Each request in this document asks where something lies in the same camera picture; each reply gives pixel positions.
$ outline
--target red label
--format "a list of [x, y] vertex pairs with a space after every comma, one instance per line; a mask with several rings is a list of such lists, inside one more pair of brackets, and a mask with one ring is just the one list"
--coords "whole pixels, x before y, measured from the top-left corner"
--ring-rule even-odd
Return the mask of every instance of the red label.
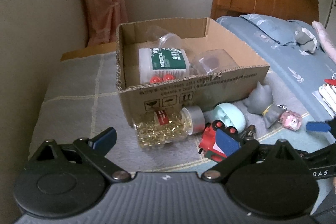
[[156, 110], [155, 114], [157, 116], [157, 120], [159, 122], [159, 125], [163, 126], [163, 125], [169, 123], [167, 113], [164, 110]]

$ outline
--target red ball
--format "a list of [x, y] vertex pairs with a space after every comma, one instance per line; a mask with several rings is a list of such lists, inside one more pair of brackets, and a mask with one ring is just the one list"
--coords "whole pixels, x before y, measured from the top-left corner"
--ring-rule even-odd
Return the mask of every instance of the red ball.
[[163, 77], [163, 81], [170, 81], [170, 80], [175, 80], [174, 75], [165, 75]]
[[157, 83], [161, 83], [162, 82], [162, 78], [158, 77], [158, 76], [153, 76], [150, 80], [151, 84], [157, 84]]

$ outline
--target open cardboard box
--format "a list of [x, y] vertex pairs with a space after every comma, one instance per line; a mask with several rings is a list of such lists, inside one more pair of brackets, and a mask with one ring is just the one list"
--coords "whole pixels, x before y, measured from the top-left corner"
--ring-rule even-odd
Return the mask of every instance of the open cardboard box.
[[[193, 75], [184, 79], [140, 85], [139, 48], [155, 47], [145, 32], [160, 26], [183, 39], [189, 61], [196, 54], [222, 48], [239, 65], [209, 76]], [[210, 18], [157, 19], [120, 24], [117, 30], [117, 89], [129, 125], [132, 119], [155, 109], [198, 105], [203, 111], [224, 102], [246, 98], [262, 82], [269, 64], [244, 41]]]

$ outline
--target pink keychain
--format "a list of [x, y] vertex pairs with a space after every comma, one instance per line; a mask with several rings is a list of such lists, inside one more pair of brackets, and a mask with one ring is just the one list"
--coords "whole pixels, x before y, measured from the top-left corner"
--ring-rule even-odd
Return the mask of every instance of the pink keychain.
[[297, 131], [302, 125], [302, 116], [291, 110], [286, 110], [280, 117], [279, 122], [284, 128]]

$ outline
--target gray cat figurine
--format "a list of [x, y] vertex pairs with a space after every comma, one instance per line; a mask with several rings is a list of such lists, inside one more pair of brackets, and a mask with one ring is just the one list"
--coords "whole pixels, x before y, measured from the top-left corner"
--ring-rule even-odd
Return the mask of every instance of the gray cat figurine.
[[249, 113], [263, 115], [267, 129], [277, 122], [285, 112], [285, 109], [273, 104], [271, 88], [259, 82], [257, 88], [251, 92], [250, 96], [243, 100], [243, 104], [247, 107]]

